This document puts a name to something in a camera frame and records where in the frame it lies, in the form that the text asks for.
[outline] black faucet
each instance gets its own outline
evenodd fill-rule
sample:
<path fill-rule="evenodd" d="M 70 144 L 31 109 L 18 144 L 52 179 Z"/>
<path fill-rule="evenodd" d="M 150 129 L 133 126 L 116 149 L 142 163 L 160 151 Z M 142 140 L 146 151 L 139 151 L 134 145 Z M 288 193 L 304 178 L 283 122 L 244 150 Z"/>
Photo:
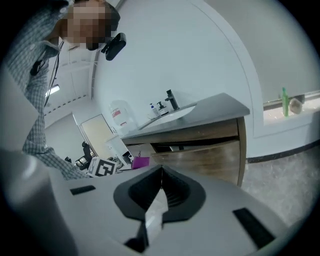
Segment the black faucet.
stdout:
<path fill-rule="evenodd" d="M 167 90 L 166 91 L 166 94 L 168 94 L 168 98 L 165 99 L 166 102 L 170 101 L 172 107 L 173 107 L 173 110 L 178 110 L 179 109 L 179 106 L 178 106 L 178 103 L 176 101 L 176 98 L 174 96 L 174 94 L 172 93 L 171 90 Z"/>

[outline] black camera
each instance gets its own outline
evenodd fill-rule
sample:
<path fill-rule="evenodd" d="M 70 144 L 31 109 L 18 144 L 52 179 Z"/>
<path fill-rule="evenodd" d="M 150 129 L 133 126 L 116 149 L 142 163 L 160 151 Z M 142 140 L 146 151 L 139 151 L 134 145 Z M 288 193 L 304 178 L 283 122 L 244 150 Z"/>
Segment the black camera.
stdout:
<path fill-rule="evenodd" d="M 119 33 L 115 37 L 111 38 L 101 50 L 105 54 L 107 61 L 112 61 L 117 54 L 126 46 L 127 39 L 124 33 Z"/>

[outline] wooden cabinet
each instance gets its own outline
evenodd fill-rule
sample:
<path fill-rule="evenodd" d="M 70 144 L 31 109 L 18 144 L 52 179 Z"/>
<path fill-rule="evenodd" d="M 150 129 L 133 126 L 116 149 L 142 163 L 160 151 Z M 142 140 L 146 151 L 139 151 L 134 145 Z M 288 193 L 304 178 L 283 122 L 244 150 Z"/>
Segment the wooden cabinet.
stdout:
<path fill-rule="evenodd" d="M 237 184 L 240 165 L 240 143 L 232 140 L 197 149 L 156 153 L 157 164 L 215 176 Z"/>
<path fill-rule="evenodd" d="M 243 117 L 123 140 L 133 156 L 150 163 L 215 176 L 241 186 L 246 163 Z"/>

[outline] cabinet drawer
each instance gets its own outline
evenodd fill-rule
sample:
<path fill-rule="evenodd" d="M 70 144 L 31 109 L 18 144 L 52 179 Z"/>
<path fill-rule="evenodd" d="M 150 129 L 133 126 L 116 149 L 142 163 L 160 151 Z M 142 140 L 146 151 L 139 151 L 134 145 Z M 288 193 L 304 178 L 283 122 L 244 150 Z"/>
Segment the cabinet drawer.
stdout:
<path fill-rule="evenodd" d="M 234 184 L 238 183 L 240 142 L 231 140 L 197 149 L 152 154 L 157 164 L 186 171 L 211 175 Z"/>
<path fill-rule="evenodd" d="M 238 136 L 237 119 L 123 139 L 127 146 L 144 143 L 201 141 Z"/>

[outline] sink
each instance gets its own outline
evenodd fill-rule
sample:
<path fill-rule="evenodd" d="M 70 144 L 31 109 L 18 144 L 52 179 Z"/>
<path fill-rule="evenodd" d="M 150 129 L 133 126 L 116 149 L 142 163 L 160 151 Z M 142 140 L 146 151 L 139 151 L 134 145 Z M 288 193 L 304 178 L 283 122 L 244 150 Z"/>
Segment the sink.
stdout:
<path fill-rule="evenodd" d="M 150 123 L 149 125 L 147 125 L 143 129 L 154 127 L 154 126 L 158 126 L 158 125 L 161 125 L 161 124 L 176 120 L 178 118 L 181 118 L 181 117 L 185 116 L 186 114 L 190 113 L 194 108 L 195 108 L 195 106 L 190 106 L 188 108 L 175 111 L 175 112 L 173 112 L 171 114 L 163 116 L 163 117 L 159 118 L 158 120 Z"/>

